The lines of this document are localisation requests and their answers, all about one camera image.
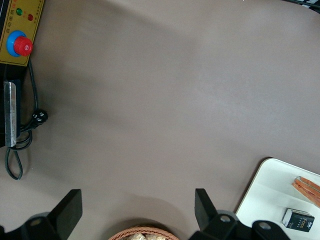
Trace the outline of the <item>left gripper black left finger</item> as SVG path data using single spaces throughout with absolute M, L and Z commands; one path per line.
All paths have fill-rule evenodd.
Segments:
M 5 232 L 2 240 L 67 240 L 83 215 L 82 191 L 70 190 L 46 216 L 34 216 L 20 227 Z

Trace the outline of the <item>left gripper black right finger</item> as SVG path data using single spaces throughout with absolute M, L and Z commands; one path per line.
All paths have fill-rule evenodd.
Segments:
M 279 225 L 257 220 L 251 227 L 244 225 L 236 214 L 217 210 L 203 188 L 195 189 L 194 214 L 199 227 L 191 240 L 288 240 Z

